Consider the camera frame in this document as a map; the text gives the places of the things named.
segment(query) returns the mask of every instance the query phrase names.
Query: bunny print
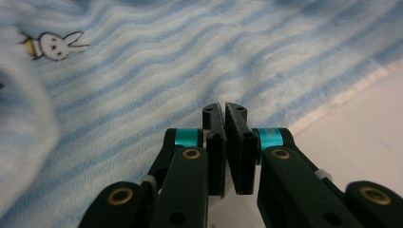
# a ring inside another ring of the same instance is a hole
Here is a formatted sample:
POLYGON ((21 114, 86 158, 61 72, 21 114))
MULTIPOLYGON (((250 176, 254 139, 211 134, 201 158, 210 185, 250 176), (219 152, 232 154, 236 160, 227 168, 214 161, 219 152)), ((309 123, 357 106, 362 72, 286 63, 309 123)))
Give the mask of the bunny print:
POLYGON ((60 61, 66 59, 71 52, 82 52, 89 47, 89 45, 76 44, 82 35, 81 31, 76 31, 62 38, 56 34, 45 32, 38 39, 29 37, 23 43, 34 60, 45 56, 50 60, 60 61))

